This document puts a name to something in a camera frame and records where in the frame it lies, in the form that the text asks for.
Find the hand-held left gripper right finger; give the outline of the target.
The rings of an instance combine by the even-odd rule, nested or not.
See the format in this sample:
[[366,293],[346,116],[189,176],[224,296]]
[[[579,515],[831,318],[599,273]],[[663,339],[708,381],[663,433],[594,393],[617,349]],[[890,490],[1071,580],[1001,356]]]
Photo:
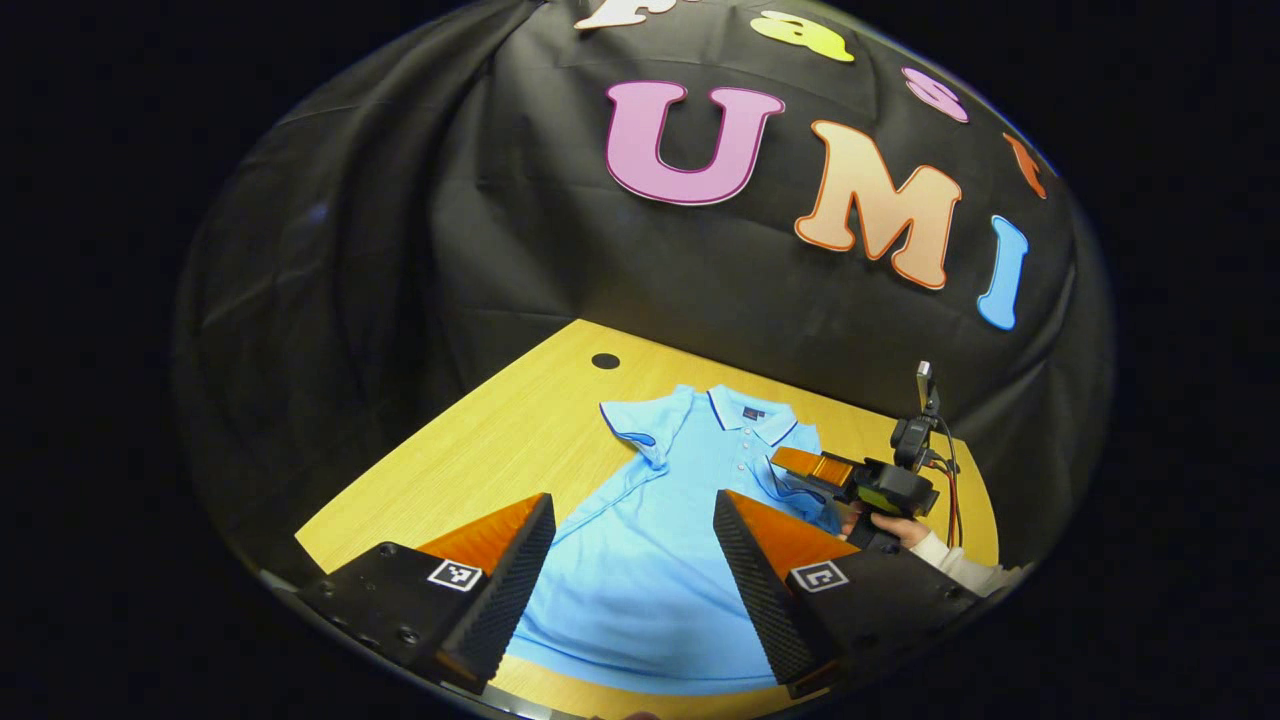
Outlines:
[[986,610],[890,534],[852,544],[731,489],[716,496],[713,528],[774,680],[795,700],[878,682]]

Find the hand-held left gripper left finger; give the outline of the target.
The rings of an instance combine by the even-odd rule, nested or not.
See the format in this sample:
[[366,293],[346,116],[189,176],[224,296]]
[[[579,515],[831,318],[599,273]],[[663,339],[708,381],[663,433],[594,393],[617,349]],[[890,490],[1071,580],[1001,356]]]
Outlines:
[[553,498],[535,493],[417,547],[378,542],[298,597],[390,664],[480,694],[498,673],[554,537]]

